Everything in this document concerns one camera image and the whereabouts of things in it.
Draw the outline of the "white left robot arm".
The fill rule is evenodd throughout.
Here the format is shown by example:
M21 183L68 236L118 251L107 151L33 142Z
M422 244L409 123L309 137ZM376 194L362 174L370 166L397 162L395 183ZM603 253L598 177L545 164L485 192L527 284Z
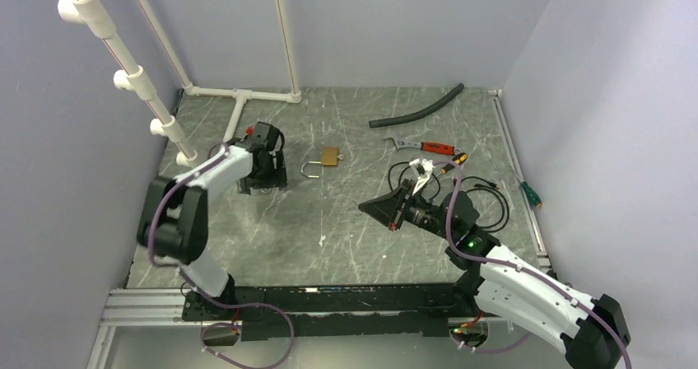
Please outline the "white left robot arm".
M204 298L215 319L230 317L237 305L235 280L207 248L209 206L231 186L242 194L287 186L283 149L276 126L257 122L242 138L212 147L200 166L175 177L157 176L148 186L137 242L157 268L175 268Z

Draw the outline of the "large brass padlock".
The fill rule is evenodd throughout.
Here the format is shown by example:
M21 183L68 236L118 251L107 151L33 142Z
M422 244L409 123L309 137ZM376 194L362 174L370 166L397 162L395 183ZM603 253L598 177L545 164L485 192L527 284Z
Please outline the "large brass padlock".
M304 162L300 167L300 173L308 179L320 179L320 175L312 175L306 168L308 166L320 166L321 168L338 166L338 154L341 154L338 147L323 147L320 151L320 158L317 161Z

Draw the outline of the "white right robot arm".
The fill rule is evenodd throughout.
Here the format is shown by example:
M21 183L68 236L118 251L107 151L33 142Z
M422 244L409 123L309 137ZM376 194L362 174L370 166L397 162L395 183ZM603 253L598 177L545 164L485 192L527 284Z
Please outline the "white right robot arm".
M521 259L477 225L479 213L463 191L435 205L404 182L358 208L390 231L410 223L446 240L445 253L463 271L453 285L461 314L483 311L508 320L548 342L573 368L631 367L620 303L578 291Z

